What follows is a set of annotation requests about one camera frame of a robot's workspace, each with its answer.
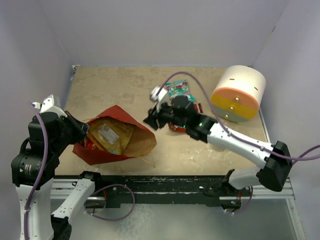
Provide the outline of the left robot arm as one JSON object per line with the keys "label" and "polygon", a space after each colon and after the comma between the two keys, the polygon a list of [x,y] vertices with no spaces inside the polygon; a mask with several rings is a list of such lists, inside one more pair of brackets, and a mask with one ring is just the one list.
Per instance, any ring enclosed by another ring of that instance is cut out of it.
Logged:
{"label": "left robot arm", "polygon": [[51,211],[51,191],[59,157],[69,145],[84,140],[87,123],[69,112],[36,113],[28,124],[29,137],[11,162],[12,182],[20,202],[22,240],[68,240],[72,220],[87,198],[103,191],[101,175],[84,171],[74,189],[55,211]]}

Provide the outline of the red paper bag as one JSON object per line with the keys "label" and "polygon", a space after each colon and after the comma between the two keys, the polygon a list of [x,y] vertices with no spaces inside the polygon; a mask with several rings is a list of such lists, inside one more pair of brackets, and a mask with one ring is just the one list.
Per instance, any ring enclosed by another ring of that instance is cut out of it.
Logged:
{"label": "red paper bag", "polygon": [[147,156],[157,145],[155,135],[141,123],[136,121],[120,106],[114,105],[109,107],[99,115],[88,120],[90,123],[97,118],[111,117],[113,119],[129,123],[135,126],[132,137],[122,155],[112,154],[106,150],[100,150],[86,136],[84,140],[73,146],[73,153],[84,160],[89,165],[106,164],[112,162],[124,161],[130,158],[142,158]]}

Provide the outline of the teal snack packet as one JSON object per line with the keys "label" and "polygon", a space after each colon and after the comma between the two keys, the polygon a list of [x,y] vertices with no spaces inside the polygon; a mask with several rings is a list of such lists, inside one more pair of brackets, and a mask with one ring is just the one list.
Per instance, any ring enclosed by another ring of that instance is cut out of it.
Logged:
{"label": "teal snack packet", "polygon": [[167,82],[165,86],[169,92],[170,100],[179,96],[187,97],[190,102],[194,102],[196,100],[191,94],[188,81],[185,79]]}

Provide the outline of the tan large snack bag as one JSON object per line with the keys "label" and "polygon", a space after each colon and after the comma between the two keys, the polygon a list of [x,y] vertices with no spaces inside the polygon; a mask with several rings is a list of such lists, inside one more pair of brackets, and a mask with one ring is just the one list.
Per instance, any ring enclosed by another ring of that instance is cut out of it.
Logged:
{"label": "tan large snack bag", "polygon": [[129,144],[135,126],[112,117],[100,117],[90,123],[87,137],[99,150],[122,155]]}

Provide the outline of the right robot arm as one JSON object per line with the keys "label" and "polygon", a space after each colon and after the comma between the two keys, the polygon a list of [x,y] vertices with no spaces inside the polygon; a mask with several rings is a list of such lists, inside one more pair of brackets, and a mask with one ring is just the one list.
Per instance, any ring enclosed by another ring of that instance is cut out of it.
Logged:
{"label": "right robot arm", "polygon": [[232,136],[232,131],[224,130],[216,119],[196,112],[185,96],[173,99],[171,105],[168,105],[165,97],[159,95],[150,99],[155,102],[155,106],[148,111],[143,121],[154,130],[166,124],[182,126],[192,139],[225,148],[255,164],[254,168],[232,169],[226,174],[222,183],[226,195],[233,196],[245,187],[258,185],[274,192],[283,190],[293,166],[288,159],[290,152],[285,143],[261,141],[258,147],[252,146],[248,142],[254,142],[253,138],[239,132]]}

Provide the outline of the red chips bag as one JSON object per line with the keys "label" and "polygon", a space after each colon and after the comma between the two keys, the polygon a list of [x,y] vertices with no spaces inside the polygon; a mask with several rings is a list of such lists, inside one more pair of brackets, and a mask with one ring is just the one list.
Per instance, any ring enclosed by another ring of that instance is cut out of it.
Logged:
{"label": "red chips bag", "polygon": [[[202,114],[203,113],[203,109],[202,109],[202,105],[200,103],[194,103],[194,108],[196,110],[196,112],[198,114]],[[177,132],[177,133],[185,133],[186,132],[186,128],[184,126],[178,126],[175,124],[170,123],[168,125],[168,128],[173,131],[173,132]]]}

